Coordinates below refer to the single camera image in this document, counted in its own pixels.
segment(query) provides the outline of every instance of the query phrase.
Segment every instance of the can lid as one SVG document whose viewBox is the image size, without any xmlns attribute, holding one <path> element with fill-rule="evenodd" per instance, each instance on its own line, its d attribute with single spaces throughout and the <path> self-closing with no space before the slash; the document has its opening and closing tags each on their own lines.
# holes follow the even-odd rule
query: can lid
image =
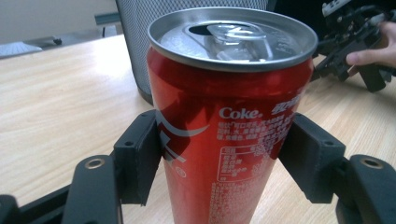
<svg viewBox="0 0 396 224">
<path fill-rule="evenodd" d="M 165 15 L 148 28 L 151 46 L 170 59 L 201 68 L 261 72 L 302 63 L 316 50 L 316 33 L 271 12 L 200 7 Z"/>
</svg>

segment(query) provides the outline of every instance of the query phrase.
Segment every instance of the silver can rim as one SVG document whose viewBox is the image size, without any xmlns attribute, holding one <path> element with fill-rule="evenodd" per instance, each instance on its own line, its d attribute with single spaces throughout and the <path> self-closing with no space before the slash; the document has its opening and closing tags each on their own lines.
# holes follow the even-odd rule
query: silver can rim
<svg viewBox="0 0 396 224">
<path fill-rule="evenodd" d="M 302 45 L 303 51 L 289 58 L 273 60 L 266 63 L 236 63 L 234 61 L 227 62 L 185 55 L 166 49 L 159 42 L 159 39 L 164 33 L 174 27 L 192 23 L 205 23 L 209 20 L 230 21 L 231 17 L 233 20 L 236 18 L 239 21 L 256 23 L 267 22 L 275 25 L 276 28 L 296 36 L 296 40 Z M 153 21 L 148 26 L 148 40 L 155 50 L 171 60 L 194 67 L 224 72 L 266 72 L 292 67 L 310 59 L 318 46 L 317 34 L 306 24 L 274 12 L 243 7 L 195 7 L 166 14 Z"/>
</svg>

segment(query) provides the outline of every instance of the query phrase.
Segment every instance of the person's hand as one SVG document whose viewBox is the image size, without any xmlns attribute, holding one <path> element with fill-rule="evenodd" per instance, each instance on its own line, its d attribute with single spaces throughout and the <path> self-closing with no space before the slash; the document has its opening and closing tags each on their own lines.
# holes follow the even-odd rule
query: person's hand
<svg viewBox="0 0 396 224">
<path fill-rule="evenodd" d="M 396 23 L 385 21 L 380 24 L 382 39 L 380 49 L 366 49 L 349 53 L 346 62 L 349 65 L 382 64 L 396 68 Z"/>
</svg>

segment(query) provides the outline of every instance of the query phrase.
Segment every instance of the finger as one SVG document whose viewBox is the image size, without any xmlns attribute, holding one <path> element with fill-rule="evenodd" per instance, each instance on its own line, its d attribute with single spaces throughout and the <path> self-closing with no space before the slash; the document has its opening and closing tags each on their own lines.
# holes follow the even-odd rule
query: finger
<svg viewBox="0 0 396 224">
<path fill-rule="evenodd" d="M 364 65 L 369 63 L 377 63 L 383 60 L 382 49 L 366 49 L 362 51 L 352 52 L 346 56 L 346 62 L 349 65 Z"/>
</svg>

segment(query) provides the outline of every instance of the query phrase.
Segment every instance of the red can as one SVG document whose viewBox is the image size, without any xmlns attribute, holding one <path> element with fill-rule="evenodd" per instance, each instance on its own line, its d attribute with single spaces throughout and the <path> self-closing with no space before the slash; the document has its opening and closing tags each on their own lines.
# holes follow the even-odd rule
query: red can
<svg viewBox="0 0 396 224">
<path fill-rule="evenodd" d="M 249 223 L 313 72 L 315 32 L 206 7 L 161 17 L 148 35 L 175 223 Z"/>
</svg>

